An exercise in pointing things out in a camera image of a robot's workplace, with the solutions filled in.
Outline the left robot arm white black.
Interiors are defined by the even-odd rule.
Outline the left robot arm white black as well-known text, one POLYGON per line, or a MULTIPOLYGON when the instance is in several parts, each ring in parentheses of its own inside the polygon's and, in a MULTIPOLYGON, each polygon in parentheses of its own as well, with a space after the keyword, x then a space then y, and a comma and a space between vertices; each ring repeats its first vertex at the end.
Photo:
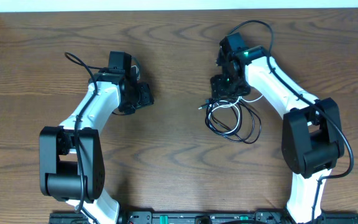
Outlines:
POLYGON ((104 189, 100 135, 114 110, 125 115, 154 102, 149 85, 125 75, 98 73, 88 91, 58 126, 39 135, 40 190, 96 223, 117 223, 120 205, 104 189))

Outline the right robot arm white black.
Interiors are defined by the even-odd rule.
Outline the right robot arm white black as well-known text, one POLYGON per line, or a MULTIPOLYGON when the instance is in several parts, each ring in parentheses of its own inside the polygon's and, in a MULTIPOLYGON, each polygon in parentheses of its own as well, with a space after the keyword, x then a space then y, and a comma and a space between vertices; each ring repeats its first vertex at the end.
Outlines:
POLYGON ((223 72, 211 78, 206 125, 234 142, 248 143, 237 134, 242 111, 259 120, 244 99, 255 88, 283 121, 282 154, 292 171, 290 198, 278 218, 284 223, 351 223, 352 215, 321 209, 324 185, 344 154, 339 108, 331 98, 320 100, 296 84, 267 56, 242 54, 216 61, 223 72))

